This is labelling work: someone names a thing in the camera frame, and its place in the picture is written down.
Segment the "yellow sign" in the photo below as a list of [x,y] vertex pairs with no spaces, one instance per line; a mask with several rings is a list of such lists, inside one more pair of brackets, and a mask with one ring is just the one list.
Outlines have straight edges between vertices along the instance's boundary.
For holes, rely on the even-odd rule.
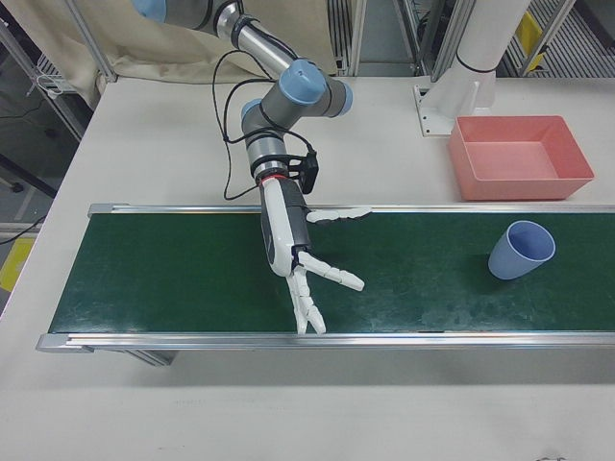
[[[526,12],[523,15],[521,23],[519,24],[519,27],[517,27],[516,36],[521,42],[521,47],[523,48],[523,51],[526,52],[526,55],[529,55],[540,36],[542,36],[542,29],[538,25],[538,21],[536,21],[536,18],[531,14],[531,12]],[[538,55],[536,55],[536,58],[534,58],[534,61],[532,61],[531,65],[529,66],[529,71],[532,71],[536,67],[538,67],[538,64],[540,64],[540,61],[542,60],[544,55],[544,52],[538,53]]]
[[12,291],[15,288],[21,269],[35,244],[34,238],[22,237],[15,240],[7,260],[0,269],[0,288]]

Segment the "white table surface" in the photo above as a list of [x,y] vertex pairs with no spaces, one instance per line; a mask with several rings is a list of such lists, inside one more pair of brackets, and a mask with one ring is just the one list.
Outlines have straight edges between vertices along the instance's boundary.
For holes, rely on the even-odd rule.
[[[348,82],[349,114],[297,126],[321,164],[308,202],[456,203],[446,139],[419,134],[416,81]],[[108,86],[0,319],[1,459],[612,459],[614,351],[182,352],[162,369],[36,352],[90,204],[224,202],[209,90]],[[238,95],[237,135],[239,103],[263,90]],[[597,176],[570,202],[615,203],[615,81],[498,81],[494,113],[563,115]],[[234,159],[237,191],[242,146]]]

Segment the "white column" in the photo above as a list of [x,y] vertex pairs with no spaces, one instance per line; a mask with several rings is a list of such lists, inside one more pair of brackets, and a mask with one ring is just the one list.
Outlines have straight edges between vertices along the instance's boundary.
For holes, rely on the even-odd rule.
[[424,135],[450,134],[460,115],[490,113],[495,100],[495,67],[510,43],[530,0],[477,0],[453,65],[417,107]]

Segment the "white fabric backdrop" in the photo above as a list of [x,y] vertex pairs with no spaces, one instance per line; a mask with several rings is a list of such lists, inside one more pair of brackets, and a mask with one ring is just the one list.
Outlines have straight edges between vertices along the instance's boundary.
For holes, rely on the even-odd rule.
[[[98,99],[98,69],[62,0],[2,0],[2,3],[93,105]],[[141,17],[130,0],[78,0],[87,24],[117,74],[150,80],[209,83],[218,58],[232,49],[214,36]],[[326,0],[245,0],[246,12],[302,56],[326,72],[335,70]],[[220,82],[259,73],[250,59],[231,56]]]

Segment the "plastic cup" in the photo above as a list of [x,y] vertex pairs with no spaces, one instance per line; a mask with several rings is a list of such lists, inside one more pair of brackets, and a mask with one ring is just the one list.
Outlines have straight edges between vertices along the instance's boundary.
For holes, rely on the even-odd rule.
[[515,221],[493,248],[489,271],[498,279],[517,279],[554,255],[555,241],[548,230],[531,221]]

